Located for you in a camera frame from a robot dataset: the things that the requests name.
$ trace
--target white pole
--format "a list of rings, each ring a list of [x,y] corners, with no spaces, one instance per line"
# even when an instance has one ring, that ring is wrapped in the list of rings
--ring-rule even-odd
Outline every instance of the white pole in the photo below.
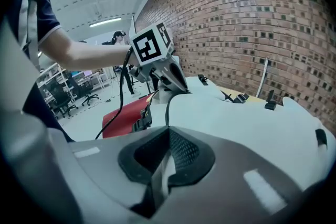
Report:
[[[265,79],[265,75],[266,75],[267,65],[268,65],[268,57],[266,58],[266,61],[265,61],[264,73],[262,73],[263,77],[261,78],[261,82],[260,82],[259,89],[258,89],[258,92],[256,94],[256,97],[258,97],[260,92],[261,92],[261,87],[263,86],[262,84],[264,83],[264,79]]]

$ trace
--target floor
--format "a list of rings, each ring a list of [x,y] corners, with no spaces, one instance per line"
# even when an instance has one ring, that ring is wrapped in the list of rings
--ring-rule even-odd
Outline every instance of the floor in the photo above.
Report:
[[[124,82],[123,85],[123,96],[124,105],[129,104],[139,97],[147,95],[148,89],[145,83],[136,82],[134,84],[134,89],[140,92],[138,97],[132,97],[130,91],[127,88],[127,83]],[[90,101],[90,106],[86,103],[84,106],[81,103],[84,98],[75,101],[75,105],[78,109],[70,111],[71,117],[65,117],[64,119],[60,116],[58,120],[59,124],[67,132],[67,134],[75,141],[86,141],[95,139],[96,135],[102,128],[102,119],[104,115],[109,112],[118,109],[120,106],[120,95],[119,95],[119,83],[117,80],[113,80],[111,86],[105,86],[104,89],[98,89],[92,93],[96,93],[100,100],[92,99]]]

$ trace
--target white stripe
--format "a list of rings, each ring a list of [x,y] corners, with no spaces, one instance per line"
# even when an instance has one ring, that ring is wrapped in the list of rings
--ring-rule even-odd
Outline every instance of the white stripe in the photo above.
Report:
[[[270,214],[274,214],[287,206],[286,202],[275,189],[258,173],[258,170],[251,170],[244,173],[244,179],[261,205]]]
[[[99,148],[95,146],[95,147],[89,148],[88,150],[74,152],[74,155],[76,158],[82,158],[82,157],[90,156],[90,155],[93,155],[99,152],[100,152]]]
[[[54,28],[52,28],[51,30],[49,30],[48,33],[46,33],[44,35],[44,37],[41,38],[41,40],[38,42],[38,45],[40,46],[43,43],[43,41],[45,41],[51,35],[51,33],[53,33],[55,30],[57,30],[59,28],[62,28],[62,27],[60,25],[57,25]]]
[[[260,91],[261,91],[261,87],[263,86],[262,84],[264,83],[264,79],[265,79],[265,75],[266,75],[267,66],[268,66],[268,57],[266,58],[266,61],[265,61],[264,71],[263,71],[263,73],[262,73],[263,76],[262,76],[262,78],[261,78],[261,82],[260,82],[259,89],[258,89],[258,91],[257,91],[256,97],[259,96]]]

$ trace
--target black cable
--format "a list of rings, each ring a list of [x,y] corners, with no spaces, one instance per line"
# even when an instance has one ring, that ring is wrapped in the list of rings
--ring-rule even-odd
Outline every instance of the black cable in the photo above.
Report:
[[[169,106],[170,106],[170,102],[171,102],[171,100],[175,97],[175,96],[177,96],[177,95],[180,95],[180,94],[187,94],[187,93],[191,93],[191,92],[178,92],[178,93],[176,93],[176,94],[174,94],[173,96],[171,96],[170,98],[169,98],[169,100],[168,100],[168,104],[167,104],[167,106],[166,106],[166,114],[165,114],[165,119],[166,119],[166,126],[169,126]]]
[[[124,61],[124,64],[122,65],[122,69],[121,69],[120,84],[119,84],[119,90],[120,90],[120,107],[119,107],[119,110],[116,113],[116,115],[112,119],[110,119],[108,121],[108,123],[105,124],[105,126],[100,130],[100,132],[97,134],[95,140],[98,139],[100,134],[111,124],[112,121],[114,121],[116,119],[116,117],[120,114],[120,112],[122,110],[122,107],[124,105],[124,95],[123,95],[123,92],[122,92],[122,83],[123,83],[124,73],[127,72],[126,65],[127,65],[128,61],[130,59],[130,56],[131,56],[132,52],[133,52],[133,48],[131,47],[130,50],[126,54],[125,61]]]

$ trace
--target computer monitor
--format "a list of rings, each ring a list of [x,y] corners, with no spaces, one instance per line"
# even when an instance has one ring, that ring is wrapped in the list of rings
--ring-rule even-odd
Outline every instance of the computer monitor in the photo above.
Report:
[[[92,74],[91,70],[84,71],[84,77],[89,76]]]

